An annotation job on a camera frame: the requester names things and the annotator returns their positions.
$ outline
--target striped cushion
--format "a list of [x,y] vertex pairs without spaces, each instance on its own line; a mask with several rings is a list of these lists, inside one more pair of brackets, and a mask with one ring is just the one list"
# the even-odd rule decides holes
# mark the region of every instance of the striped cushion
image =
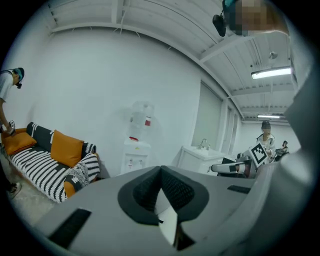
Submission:
[[98,158],[94,153],[87,154],[81,161],[88,168],[89,181],[92,182],[100,173]]
[[[7,155],[7,158],[51,200],[61,203],[67,199],[64,181],[69,167],[52,159],[50,152],[34,146],[15,155]],[[81,162],[87,165],[91,182],[100,173],[98,159],[93,153],[88,153]]]

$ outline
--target sneaker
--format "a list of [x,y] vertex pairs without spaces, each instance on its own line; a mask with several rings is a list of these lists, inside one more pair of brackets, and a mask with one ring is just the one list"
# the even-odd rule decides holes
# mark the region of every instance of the sneaker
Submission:
[[13,199],[21,190],[21,184],[19,182],[17,183],[12,183],[12,188],[11,191],[8,191],[8,196],[10,199]]

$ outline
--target black pillow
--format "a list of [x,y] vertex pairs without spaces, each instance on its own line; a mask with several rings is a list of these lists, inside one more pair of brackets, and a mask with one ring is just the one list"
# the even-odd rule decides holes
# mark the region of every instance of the black pillow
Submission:
[[51,152],[53,130],[46,129],[40,125],[31,122],[26,127],[26,133],[36,140],[36,146]]

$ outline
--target orange pillow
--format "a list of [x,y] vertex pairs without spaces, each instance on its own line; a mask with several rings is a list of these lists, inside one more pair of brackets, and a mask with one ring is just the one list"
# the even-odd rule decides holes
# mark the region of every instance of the orange pillow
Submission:
[[51,158],[69,167],[81,160],[83,140],[72,138],[54,130],[51,146]]
[[34,146],[37,141],[32,138],[28,133],[21,132],[15,136],[6,137],[2,141],[6,153],[14,155],[22,150],[26,150]]

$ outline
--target ceiling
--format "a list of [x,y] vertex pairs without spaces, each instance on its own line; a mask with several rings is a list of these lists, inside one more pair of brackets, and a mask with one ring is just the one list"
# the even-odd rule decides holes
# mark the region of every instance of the ceiling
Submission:
[[[244,120],[282,115],[293,102],[290,75],[252,79],[251,73],[290,65],[289,39],[273,32],[242,37],[212,24],[222,0],[49,0],[43,14],[52,32],[111,27],[156,38],[206,70],[225,90]],[[269,53],[278,57],[270,60]]]

